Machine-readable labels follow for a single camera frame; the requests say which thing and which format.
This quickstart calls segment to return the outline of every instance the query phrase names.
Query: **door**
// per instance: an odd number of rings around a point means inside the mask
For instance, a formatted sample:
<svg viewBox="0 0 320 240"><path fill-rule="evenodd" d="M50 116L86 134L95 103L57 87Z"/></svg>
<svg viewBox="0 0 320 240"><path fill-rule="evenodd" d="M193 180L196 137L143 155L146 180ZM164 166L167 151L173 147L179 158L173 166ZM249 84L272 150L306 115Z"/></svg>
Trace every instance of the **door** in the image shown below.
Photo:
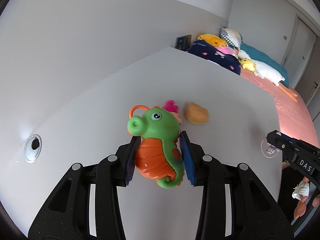
<svg viewBox="0 0 320 240"><path fill-rule="evenodd" d="M296 91L300 94L303 101L308 104L313 99L314 94L319 89L320 82L320 39L317 39L314 51L311 55L309 64L303 74Z"/></svg>
<svg viewBox="0 0 320 240"><path fill-rule="evenodd" d="M314 120L319 115L319 112L320 112L320 90L319 89L317 89L316 92L313 94L313 97L309 101L307 108L310 113L311 119Z"/></svg>
<svg viewBox="0 0 320 240"><path fill-rule="evenodd" d="M288 71L289 85L293 88L297 86L303 75L317 38L304 22L300 19L297 22L296 37L291 52L284 63L284 67Z"/></svg>
<svg viewBox="0 0 320 240"><path fill-rule="evenodd" d="M320 115L318 115L314 120L313 120L313 125L315 126L316 133L318 136L318 141L320 142Z"/></svg>

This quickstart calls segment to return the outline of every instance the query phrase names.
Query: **screw head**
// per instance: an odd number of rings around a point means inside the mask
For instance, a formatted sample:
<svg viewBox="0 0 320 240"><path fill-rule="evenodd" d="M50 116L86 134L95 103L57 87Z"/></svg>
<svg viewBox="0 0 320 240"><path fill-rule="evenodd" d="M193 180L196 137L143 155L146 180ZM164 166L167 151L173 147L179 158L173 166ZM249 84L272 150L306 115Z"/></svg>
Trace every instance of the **screw head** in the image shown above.
<svg viewBox="0 0 320 240"><path fill-rule="evenodd" d="M243 170L243 171L246 171L246 170L248 169L248 165L245 164L245 163L241 163L241 164L239 165L239 168L240 168L241 170Z"/></svg>
<svg viewBox="0 0 320 240"><path fill-rule="evenodd" d="M108 157L108 161L110 161L110 162L115 162L117 159L118 159L118 157L116 155L114 155L114 154L110 155Z"/></svg>
<svg viewBox="0 0 320 240"><path fill-rule="evenodd" d="M204 155L203 157L202 157L202 159L205 161L205 162L210 162L210 161L212 161L212 157L210 156L210 155Z"/></svg>
<svg viewBox="0 0 320 240"><path fill-rule="evenodd" d="M73 169L74 171L77 171L77 170L79 170L80 168L81 168L81 165L80 165L79 163L75 163L75 164L72 165L72 169Z"/></svg>

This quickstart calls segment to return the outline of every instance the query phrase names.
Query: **tissue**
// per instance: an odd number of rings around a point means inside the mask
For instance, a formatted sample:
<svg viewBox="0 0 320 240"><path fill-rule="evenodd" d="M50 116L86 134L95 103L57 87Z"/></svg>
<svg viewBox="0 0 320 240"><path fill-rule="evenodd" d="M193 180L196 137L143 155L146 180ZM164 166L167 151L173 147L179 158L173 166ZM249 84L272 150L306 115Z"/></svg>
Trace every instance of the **tissue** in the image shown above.
<svg viewBox="0 0 320 240"><path fill-rule="evenodd" d="M301 200L300 195L309 196L309 183L301 181L300 184L294 188L292 197Z"/></svg>

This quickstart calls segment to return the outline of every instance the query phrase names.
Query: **orange handle loop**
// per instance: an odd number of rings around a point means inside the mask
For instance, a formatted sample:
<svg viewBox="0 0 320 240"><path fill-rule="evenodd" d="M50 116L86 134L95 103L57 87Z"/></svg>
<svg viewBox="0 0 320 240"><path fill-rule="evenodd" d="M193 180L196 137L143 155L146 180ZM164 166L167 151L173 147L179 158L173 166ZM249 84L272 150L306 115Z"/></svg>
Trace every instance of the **orange handle loop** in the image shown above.
<svg viewBox="0 0 320 240"><path fill-rule="evenodd" d="M133 117L133 112L136 110L136 109L144 109L146 111L150 110L150 108L146 107L146 106L143 106L143 105L137 105L137 106L134 106L133 108L131 108L130 112L129 112L129 118Z"/></svg>

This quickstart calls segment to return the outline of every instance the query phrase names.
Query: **pink bedsheet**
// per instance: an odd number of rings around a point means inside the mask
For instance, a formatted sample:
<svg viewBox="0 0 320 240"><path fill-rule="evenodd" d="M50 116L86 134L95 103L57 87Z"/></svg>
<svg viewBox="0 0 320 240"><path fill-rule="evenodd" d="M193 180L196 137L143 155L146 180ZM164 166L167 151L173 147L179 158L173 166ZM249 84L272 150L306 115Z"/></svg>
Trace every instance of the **pink bedsheet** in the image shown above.
<svg viewBox="0 0 320 240"><path fill-rule="evenodd" d="M269 80L256 77L252 72L245 69L241 70L240 76L261 87L274 97L280 132L319 147L315 127L300 95L297 97L298 102L295 103Z"/></svg>

